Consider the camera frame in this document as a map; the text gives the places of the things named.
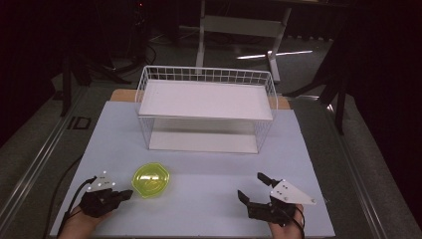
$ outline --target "metal wire frame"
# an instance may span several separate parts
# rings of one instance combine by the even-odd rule
[[[195,81],[263,86],[267,93],[269,106],[272,109],[273,119],[276,117],[275,110],[278,109],[278,101],[270,72],[221,68],[146,66],[142,71],[136,91],[135,101],[137,112],[140,110],[143,92],[146,90],[148,80]],[[145,143],[149,146],[154,118],[138,117]],[[270,130],[271,123],[257,120],[254,121],[254,125],[257,148],[260,150],[264,144],[267,133]]]

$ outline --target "white tabletop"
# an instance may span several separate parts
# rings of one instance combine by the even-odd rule
[[[132,189],[133,174],[148,162],[160,162],[169,170],[165,191],[149,199],[134,192],[95,236],[268,237],[267,223],[249,219],[237,198],[240,189],[251,201],[270,201],[271,187],[257,179],[257,172],[286,179],[316,199],[317,205],[305,205],[307,237],[334,236],[293,111],[277,111],[259,154],[183,152],[146,149],[134,103],[119,102],[105,104],[51,234],[57,235],[64,212],[86,179],[106,170],[116,182],[113,190]]]

